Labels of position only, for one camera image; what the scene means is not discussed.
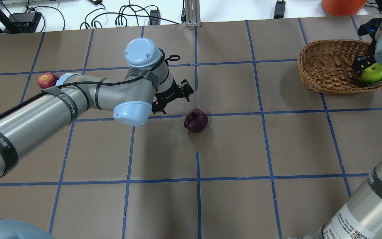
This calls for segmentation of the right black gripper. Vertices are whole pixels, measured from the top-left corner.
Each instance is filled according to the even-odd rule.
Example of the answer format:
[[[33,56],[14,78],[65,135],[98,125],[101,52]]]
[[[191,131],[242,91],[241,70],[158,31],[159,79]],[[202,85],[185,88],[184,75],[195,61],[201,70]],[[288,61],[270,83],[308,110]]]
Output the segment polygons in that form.
[[[358,36],[368,35],[372,41],[378,41],[382,30],[382,18],[372,18],[358,28]],[[357,56],[352,62],[351,69],[356,76],[361,77],[363,71],[376,63],[374,56]]]

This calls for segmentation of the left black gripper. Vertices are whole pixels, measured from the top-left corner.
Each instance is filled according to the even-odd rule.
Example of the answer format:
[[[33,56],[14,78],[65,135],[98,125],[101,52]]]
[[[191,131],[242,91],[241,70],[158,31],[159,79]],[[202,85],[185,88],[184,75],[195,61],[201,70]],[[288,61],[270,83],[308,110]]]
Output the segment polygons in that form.
[[[182,80],[180,85],[173,80],[171,86],[166,91],[155,94],[155,100],[153,100],[152,104],[152,112],[154,114],[158,112],[166,114],[165,107],[168,103],[179,98],[186,99],[187,102],[190,102],[190,96],[194,93],[194,89],[188,80]]]

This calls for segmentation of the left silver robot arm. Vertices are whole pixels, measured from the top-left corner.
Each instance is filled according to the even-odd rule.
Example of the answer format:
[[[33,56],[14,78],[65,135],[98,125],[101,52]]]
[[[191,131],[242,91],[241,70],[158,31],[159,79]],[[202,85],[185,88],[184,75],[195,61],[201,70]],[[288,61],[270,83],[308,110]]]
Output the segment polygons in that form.
[[[188,80],[177,83],[166,56],[154,41],[137,38],[127,44],[129,65],[123,80],[85,74],[63,74],[55,86],[0,114],[0,178],[59,130],[73,124],[89,109],[112,113],[115,121],[143,126],[150,113],[165,113],[168,103],[189,99]]]

